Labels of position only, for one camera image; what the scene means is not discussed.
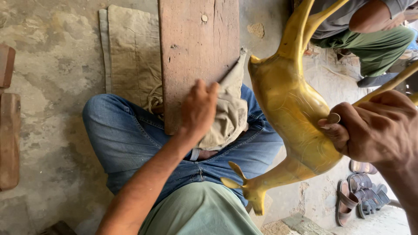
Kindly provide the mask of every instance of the cloth mat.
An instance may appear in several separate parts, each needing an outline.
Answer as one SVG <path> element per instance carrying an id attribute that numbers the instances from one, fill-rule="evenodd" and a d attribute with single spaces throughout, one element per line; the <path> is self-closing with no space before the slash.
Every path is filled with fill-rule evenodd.
<path id="1" fill-rule="evenodd" d="M 106 93 L 121 96 L 148 110 L 162 104 L 158 16 L 110 5 L 99 10 Z M 247 102 L 240 99 L 246 49 L 220 82 L 217 113 L 210 131 L 196 146 L 220 150 L 247 124 Z"/>

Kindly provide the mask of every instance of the sandal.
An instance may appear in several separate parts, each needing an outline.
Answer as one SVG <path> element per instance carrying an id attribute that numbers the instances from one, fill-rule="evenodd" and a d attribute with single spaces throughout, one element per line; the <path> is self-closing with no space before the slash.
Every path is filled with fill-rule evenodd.
<path id="1" fill-rule="evenodd" d="M 372 180 L 367 176 L 366 173 L 362 174 L 353 174 L 350 175 L 347 179 L 349 183 L 350 191 L 355 192 L 360 189 L 370 189 L 373 184 Z"/>
<path id="2" fill-rule="evenodd" d="M 366 215 L 374 214 L 376 211 L 380 210 L 384 205 L 390 203 L 389 197 L 386 195 L 387 188 L 385 185 L 375 187 L 376 193 L 374 190 L 368 190 L 371 192 L 371 197 L 361 202 L 358 206 L 360 216 L 365 219 Z"/>
<path id="3" fill-rule="evenodd" d="M 354 195 L 356 195 L 357 199 L 359 200 L 359 203 L 362 203 L 368 199 L 373 198 L 375 194 L 371 189 L 360 189 L 359 191 L 354 192 Z"/>
<path id="4" fill-rule="evenodd" d="M 350 161 L 350 170 L 354 173 L 367 173 L 374 175 L 377 173 L 376 167 L 368 162 Z"/>
<path id="5" fill-rule="evenodd" d="M 338 183 L 337 192 L 336 220 L 340 226 L 344 226 L 351 216 L 352 209 L 358 205 L 359 200 L 350 192 L 347 180 L 341 180 Z"/>

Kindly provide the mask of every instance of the wooden plank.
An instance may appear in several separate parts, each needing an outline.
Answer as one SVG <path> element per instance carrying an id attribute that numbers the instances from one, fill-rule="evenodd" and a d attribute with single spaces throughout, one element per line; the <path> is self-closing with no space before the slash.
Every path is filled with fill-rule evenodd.
<path id="1" fill-rule="evenodd" d="M 403 14 L 405 16 L 405 20 L 418 19 L 418 10 L 406 10 Z"/>
<path id="2" fill-rule="evenodd" d="M 19 183 L 20 96 L 0 97 L 0 191 Z"/>
<path id="3" fill-rule="evenodd" d="M 240 56 L 238 0 L 159 0 L 164 123 L 174 134 L 196 79 L 221 80 Z"/>
<path id="4" fill-rule="evenodd" d="M 10 87 L 15 55 L 13 48 L 0 44 L 0 87 Z"/>

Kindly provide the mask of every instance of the brown sandal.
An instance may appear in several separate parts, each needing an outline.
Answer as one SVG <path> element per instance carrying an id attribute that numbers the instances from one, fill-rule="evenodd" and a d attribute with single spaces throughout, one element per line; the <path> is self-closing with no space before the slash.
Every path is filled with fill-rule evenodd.
<path id="1" fill-rule="evenodd" d="M 352 174 L 347 179 L 350 191 L 355 192 L 360 189 L 370 189 L 373 186 L 372 180 L 366 173 Z"/>
<path id="2" fill-rule="evenodd" d="M 354 173 L 367 173 L 374 175 L 377 173 L 376 167 L 368 162 L 350 161 L 350 170 Z"/>
<path id="3" fill-rule="evenodd" d="M 347 180 L 338 183 L 338 200 L 336 207 L 336 220 L 340 226 L 344 226 L 351 216 L 353 208 L 359 203 L 358 198 L 350 192 Z"/>

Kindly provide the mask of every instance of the green shirt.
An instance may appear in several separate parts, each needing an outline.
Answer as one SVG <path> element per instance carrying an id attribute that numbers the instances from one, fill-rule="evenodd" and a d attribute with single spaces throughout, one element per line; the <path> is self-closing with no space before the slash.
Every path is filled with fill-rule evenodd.
<path id="1" fill-rule="evenodd" d="M 185 185 L 153 208 L 140 235 L 262 235 L 238 197 L 212 182 Z"/>

